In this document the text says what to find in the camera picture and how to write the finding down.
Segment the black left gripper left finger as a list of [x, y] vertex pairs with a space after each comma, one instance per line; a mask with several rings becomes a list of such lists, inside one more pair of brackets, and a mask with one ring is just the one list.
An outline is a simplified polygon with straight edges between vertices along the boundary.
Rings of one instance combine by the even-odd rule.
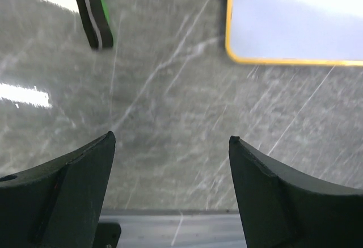
[[92, 247], [116, 139], [1, 178], [1, 247]]

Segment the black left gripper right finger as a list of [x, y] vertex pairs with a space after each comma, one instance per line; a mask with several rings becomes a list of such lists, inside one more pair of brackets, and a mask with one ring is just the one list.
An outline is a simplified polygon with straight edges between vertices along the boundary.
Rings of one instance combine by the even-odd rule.
[[229, 139], [229, 161], [248, 247], [361, 247], [362, 191], [298, 171]]

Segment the green black whiteboard eraser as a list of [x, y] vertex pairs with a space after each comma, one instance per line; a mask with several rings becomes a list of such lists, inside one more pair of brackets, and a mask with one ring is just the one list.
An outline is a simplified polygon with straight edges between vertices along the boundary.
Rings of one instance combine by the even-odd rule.
[[114, 45], [109, 15], [103, 0], [76, 0], [83, 29], [93, 50], [111, 49]]

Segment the yellow framed whiteboard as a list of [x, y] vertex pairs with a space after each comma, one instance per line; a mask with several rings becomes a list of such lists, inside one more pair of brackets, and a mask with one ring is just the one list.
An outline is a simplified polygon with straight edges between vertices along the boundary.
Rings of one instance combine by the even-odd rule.
[[362, 65], [362, 0], [227, 0], [225, 49], [240, 64]]

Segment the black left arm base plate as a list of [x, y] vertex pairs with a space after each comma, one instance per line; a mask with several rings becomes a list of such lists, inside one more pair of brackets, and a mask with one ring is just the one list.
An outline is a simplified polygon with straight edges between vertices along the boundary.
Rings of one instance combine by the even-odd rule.
[[93, 248], [116, 248], [121, 236], [117, 222], [100, 222], [97, 225]]

